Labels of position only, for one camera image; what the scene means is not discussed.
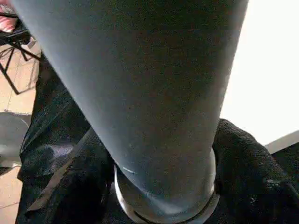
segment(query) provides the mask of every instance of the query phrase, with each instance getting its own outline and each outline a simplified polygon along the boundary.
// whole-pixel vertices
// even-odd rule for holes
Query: pink object
[[[0,12],[15,14],[12,5],[9,0],[0,0]],[[0,16],[0,30],[11,33],[17,22],[17,18],[7,18],[5,16]]]

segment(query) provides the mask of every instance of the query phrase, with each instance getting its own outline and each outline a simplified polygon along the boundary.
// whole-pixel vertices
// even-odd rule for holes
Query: black chair leg
[[[8,70],[8,68],[9,68],[10,61],[11,61],[11,59],[12,59],[12,57],[13,57],[13,54],[14,54],[14,48],[12,48],[12,49],[11,49],[11,52],[10,52],[10,55],[9,55],[8,61],[7,61],[7,63],[6,63],[6,66],[5,66],[5,71],[7,71],[7,70]]]
[[[20,48],[22,48],[22,47],[21,47],[21,44],[20,44],[19,42],[16,42],[16,44],[17,44]],[[22,54],[24,60],[27,62],[29,59],[26,57],[24,51],[23,51],[23,50],[20,50],[20,52],[21,52],[21,54]]]
[[[17,90],[16,86],[14,85],[13,81],[10,79],[9,75],[7,74],[6,70],[4,69],[4,67],[2,66],[2,64],[0,63],[0,71],[2,72],[2,74],[4,75],[5,79],[8,81],[8,84],[10,85],[10,87],[13,89],[14,93],[16,95],[19,95],[20,92]]]
[[[40,59],[38,56],[36,56],[35,54],[32,54],[31,52],[29,52],[29,51],[23,49],[23,48],[21,47],[20,43],[19,43],[19,45],[18,45],[17,43],[8,42],[8,41],[6,41],[6,40],[4,40],[4,42],[6,42],[7,44],[11,45],[12,47],[18,49],[22,54],[29,55],[29,56],[33,57],[34,59],[36,59],[36,60],[38,60],[38,61],[41,60],[41,59]]]

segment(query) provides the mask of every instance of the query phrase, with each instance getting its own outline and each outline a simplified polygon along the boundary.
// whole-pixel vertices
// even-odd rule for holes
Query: white wall
[[[250,0],[221,117],[266,145],[299,130],[299,1]]]

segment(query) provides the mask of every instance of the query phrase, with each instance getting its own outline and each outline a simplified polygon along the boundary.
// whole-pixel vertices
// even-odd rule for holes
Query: tile floor
[[[0,46],[0,52],[6,48],[9,46]],[[31,51],[39,54],[40,47],[38,44],[34,45]],[[0,59],[0,63],[5,66],[7,60],[8,55]],[[38,74],[38,61],[30,59],[26,62],[21,53],[16,50],[7,73],[17,89],[24,91],[24,93],[16,95],[0,72],[0,112],[31,114],[35,99],[34,86]],[[15,222],[22,187],[22,182],[16,179],[19,169],[19,167],[13,168],[0,176],[1,224],[14,224]]]

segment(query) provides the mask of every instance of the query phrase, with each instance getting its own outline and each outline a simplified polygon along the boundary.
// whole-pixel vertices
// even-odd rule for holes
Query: chair
[[[9,18],[18,18],[17,15],[9,14],[9,13],[0,13],[0,16],[5,16],[5,17],[9,17]],[[5,44],[9,44],[11,46],[11,48],[8,48],[8,49],[0,52],[0,56],[1,56],[1,55],[3,55],[3,53],[8,52],[10,50],[10,52],[9,52],[10,55],[9,55],[9,58],[8,58],[8,61],[7,61],[7,64],[5,65],[5,67],[3,67],[2,64],[0,63],[0,71],[3,73],[5,79],[8,81],[9,85],[11,86],[11,88],[13,89],[13,91],[16,95],[19,95],[22,92],[17,90],[13,81],[10,79],[9,75],[7,74],[7,70],[9,68],[11,58],[14,54],[14,50],[18,49],[21,52],[25,61],[29,60],[26,57],[26,55],[31,56],[34,59],[40,61],[40,57],[32,54],[31,52],[29,52],[26,49],[23,49],[21,47],[21,44],[28,42],[30,40],[30,37],[31,37],[30,32],[28,31],[28,29],[24,26],[24,24],[20,20],[17,21],[15,29],[13,30],[12,33],[6,33],[6,32],[0,31],[0,46],[5,45]]]

